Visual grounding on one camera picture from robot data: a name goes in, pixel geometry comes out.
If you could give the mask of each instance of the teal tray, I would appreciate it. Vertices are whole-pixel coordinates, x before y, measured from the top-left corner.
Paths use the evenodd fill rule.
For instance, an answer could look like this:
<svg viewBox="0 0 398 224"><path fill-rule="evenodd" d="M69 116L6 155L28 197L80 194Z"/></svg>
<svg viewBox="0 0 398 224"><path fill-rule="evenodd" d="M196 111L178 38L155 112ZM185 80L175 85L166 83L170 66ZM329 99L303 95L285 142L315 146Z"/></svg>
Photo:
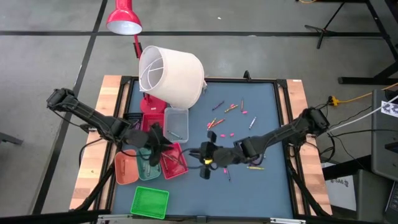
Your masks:
<svg viewBox="0 0 398 224"><path fill-rule="evenodd" d="M149 155L150 150L146 148L140 148L139 152L141 155ZM160 164L154 167L149 165L149 161L143 160L141 156L137 156L138 174L141 180L151 180L154 179L162 173L162 168Z"/></svg>

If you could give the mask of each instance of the green tray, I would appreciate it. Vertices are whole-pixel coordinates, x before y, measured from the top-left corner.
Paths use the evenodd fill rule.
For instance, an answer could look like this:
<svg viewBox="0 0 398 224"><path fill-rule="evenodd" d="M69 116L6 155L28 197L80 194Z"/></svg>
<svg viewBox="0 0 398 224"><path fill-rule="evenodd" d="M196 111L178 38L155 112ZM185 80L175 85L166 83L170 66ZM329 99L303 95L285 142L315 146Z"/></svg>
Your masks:
<svg viewBox="0 0 398 224"><path fill-rule="evenodd" d="M141 153L141 155L150 155L150 150L146 148L140 148L139 152ZM149 165L149 161L143 160L140 156L137 156L137 165L139 178L141 180L151 180L160 176L160 173L162 173L162 168L160 167L160 164L151 167Z"/></svg>
<svg viewBox="0 0 398 224"><path fill-rule="evenodd" d="M135 215L164 219L168 201L168 191L138 186L130 212Z"/></svg>

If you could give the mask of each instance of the sticker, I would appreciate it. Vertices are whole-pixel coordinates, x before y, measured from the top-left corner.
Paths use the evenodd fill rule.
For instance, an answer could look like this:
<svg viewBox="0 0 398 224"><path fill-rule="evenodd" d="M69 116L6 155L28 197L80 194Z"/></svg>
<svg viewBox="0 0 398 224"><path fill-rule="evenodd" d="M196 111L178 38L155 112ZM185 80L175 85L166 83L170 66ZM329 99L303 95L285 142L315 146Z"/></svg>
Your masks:
<svg viewBox="0 0 398 224"><path fill-rule="evenodd" d="M398 105L381 101L381 112L398 118Z"/></svg>

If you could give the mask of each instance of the blue tabletop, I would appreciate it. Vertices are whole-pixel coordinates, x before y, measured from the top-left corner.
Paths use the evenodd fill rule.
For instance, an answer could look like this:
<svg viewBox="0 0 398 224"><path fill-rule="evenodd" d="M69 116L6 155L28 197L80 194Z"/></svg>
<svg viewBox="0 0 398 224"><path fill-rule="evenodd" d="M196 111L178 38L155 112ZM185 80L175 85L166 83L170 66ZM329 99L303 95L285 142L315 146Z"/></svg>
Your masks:
<svg viewBox="0 0 398 224"><path fill-rule="evenodd" d="M224 113L231 104L241 103L239 108ZM138 82L134 83L130 113L140 113L139 102L142 93ZM211 109L225 101L217 110ZM249 125L257 117L253 127ZM263 135L279 127L274 86L271 83L216 83L209 82L205 94L189 109L189 141L181 144L182 149L200 147L206 137L206 125L212 119L225 121L212 130L218 135L217 145L232 147L233 141L255 135ZM199 166L197 159L185 155L189 166ZM266 151L262 165L264 170L250 170L246 165L228 167L231 182L223 169L211 172L210 180L202 179L199 170L165 180L160 177L129 185L117 185L113 203L113 214L130 213L134 192L137 186L152 187L170 192L167 215L214 216L214 217L279 217L292 218L292 206L285 168L282 144L275 144Z"/></svg>

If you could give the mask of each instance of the concrete floor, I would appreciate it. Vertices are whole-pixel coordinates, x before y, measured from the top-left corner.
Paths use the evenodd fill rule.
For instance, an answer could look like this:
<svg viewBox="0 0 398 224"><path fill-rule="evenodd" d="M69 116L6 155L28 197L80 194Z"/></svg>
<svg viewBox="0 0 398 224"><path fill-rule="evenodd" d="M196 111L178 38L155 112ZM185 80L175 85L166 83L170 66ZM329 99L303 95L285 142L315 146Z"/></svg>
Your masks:
<svg viewBox="0 0 398 224"><path fill-rule="evenodd" d="M372 1L381 21L398 43L398 25L384 1ZM100 0L6 1L0 8L0 30L93 29ZM265 31L306 32L304 24L323 27L338 3L299 4L294 0L137 0L134 11L145 31ZM114 8L109 0L99 30ZM364 4L346 4L330 30L376 32ZM0 131L24 140L22 146L0 144L0 216L30 213L57 135L60 118L45 108L52 89L73 88L89 37L0 36ZM157 45L191 52L208 77L302 79L308 104L319 105L329 95L344 100L380 86L346 86L339 76L371 77L394 60L382 39L328 38L320 50L316 38L303 37L140 37L142 46ZM103 75L137 75L132 37L97 37L79 99L92 107ZM334 124L370 105L370 98L330 108ZM345 131L368 129L370 119ZM342 137L354 157L370 153L370 134ZM68 209L78 172L78 151L86 134L70 126L57 164L44 213ZM320 149L330 141L318 139ZM337 143L334 160L350 157Z"/></svg>

